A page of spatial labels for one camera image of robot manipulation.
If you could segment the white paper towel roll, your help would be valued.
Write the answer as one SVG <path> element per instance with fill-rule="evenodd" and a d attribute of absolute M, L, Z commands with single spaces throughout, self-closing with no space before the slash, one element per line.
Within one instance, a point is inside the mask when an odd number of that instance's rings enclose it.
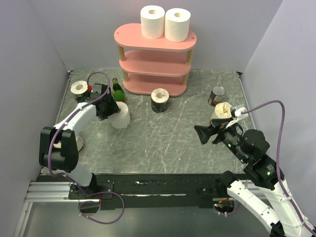
<path fill-rule="evenodd" d="M 123 129 L 130 123 L 129 108 L 124 102 L 118 101 L 117 105 L 120 111 L 109 116 L 109 121 L 114 128 Z"/>
<path fill-rule="evenodd" d="M 164 36 L 173 42 L 185 41 L 189 33 L 191 13 L 182 8 L 172 8 L 165 13 Z"/>
<path fill-rule="evenodd" d="M 158 39 L 164 34 L 165 11 L 161 6 L 147 5 L 140 11 L 141 33 L 148 39 Z"/>

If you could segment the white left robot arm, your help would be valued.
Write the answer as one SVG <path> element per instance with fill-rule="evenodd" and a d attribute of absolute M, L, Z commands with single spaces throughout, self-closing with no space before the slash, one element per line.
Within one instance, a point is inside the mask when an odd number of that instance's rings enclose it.
<path fill-rule="evenodd" d="M 53 177 L 68 178 L 86 198 L 97 195 L 96 176 L 79 163 L 76 138 L 84 127 L 97 117 L 105 120 L 120 111 L 108 85 L 85 84 L 76 95 L 76 108 L 60 123 L 44 127 L 40 132 L 39 164 Z"/>

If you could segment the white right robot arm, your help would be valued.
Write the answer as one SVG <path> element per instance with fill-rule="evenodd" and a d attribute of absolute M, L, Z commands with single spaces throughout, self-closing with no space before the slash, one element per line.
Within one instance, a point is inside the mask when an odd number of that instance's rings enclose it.
<path fill-rule="evenodd" d="M 247 179 L 269 201 L 266 205 L 253 194 L 232 172 L 226 171 L 216 179 L 216 192 L 222 197 L 230 196 L 248 209 L 272 237 L 313 237 L 316 228 L 296 208 L 285 177 L 277 163 L 266 152 L 270 145 L 264 133 L 256 129 L 242 131 L 230 119 L 214 119 L 210 126 L 194 126 L 200 142 L 206 144 L 211 136 L 213 144 L 223 143 L 235 157 L 244 163 Z"/>

